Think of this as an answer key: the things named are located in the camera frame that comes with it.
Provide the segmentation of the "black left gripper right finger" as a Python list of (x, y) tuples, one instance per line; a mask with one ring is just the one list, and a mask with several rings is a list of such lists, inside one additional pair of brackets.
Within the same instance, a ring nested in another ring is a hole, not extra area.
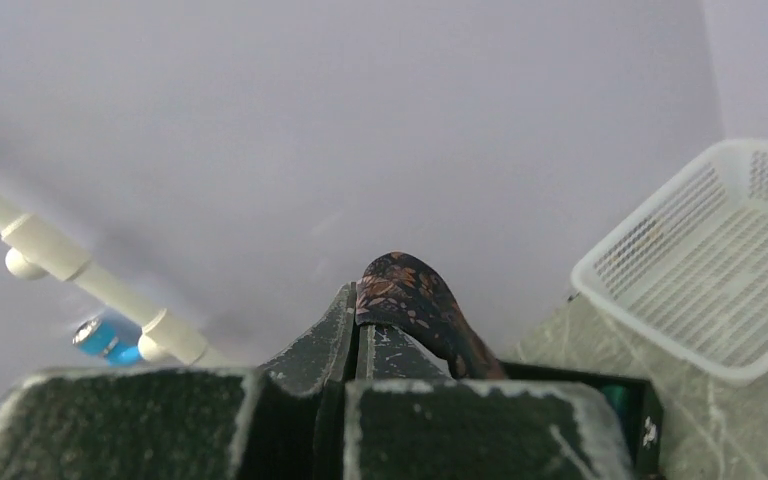
[(453, 380), (398, 330), (359, 333), (347, 479), (633, 479), (619, 421), (581, 383)]

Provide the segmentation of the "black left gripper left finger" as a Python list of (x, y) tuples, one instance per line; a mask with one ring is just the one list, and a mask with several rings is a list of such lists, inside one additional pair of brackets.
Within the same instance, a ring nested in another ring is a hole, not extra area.
[(259, 367), (49, 369), (0, 403), (0, 479), (338, 479), (353, 284)]

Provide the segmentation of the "navy orange paisley tie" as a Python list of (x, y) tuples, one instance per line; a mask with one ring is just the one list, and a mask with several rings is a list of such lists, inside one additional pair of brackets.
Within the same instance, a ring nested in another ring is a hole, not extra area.
[(360, 326), (400, 330), (445, 361), (455, 379), (508, 378), (442, 275), (409, 253), (391, 251), (365, 267), (356, 287), (355, 318)]

